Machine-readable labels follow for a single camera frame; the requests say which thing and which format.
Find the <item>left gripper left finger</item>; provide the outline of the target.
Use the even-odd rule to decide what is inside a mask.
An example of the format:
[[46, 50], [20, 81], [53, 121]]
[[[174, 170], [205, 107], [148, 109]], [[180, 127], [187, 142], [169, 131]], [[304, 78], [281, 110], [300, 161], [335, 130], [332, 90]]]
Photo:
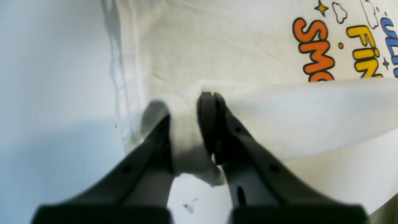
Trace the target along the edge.
[[173, 224], [170, 116], [112, 171], [83, 193], [38, 207], [33, 224]]

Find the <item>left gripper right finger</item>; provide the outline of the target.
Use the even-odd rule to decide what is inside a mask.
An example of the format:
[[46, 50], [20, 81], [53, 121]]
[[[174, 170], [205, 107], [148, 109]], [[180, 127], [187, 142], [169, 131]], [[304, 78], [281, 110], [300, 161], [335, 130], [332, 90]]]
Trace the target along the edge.
[[229, 224], [368, 224], [364, 208], [321, 194], [264, 148], [221, 94], [202, 92], [198, 118], [205, 148], [225, 174]]

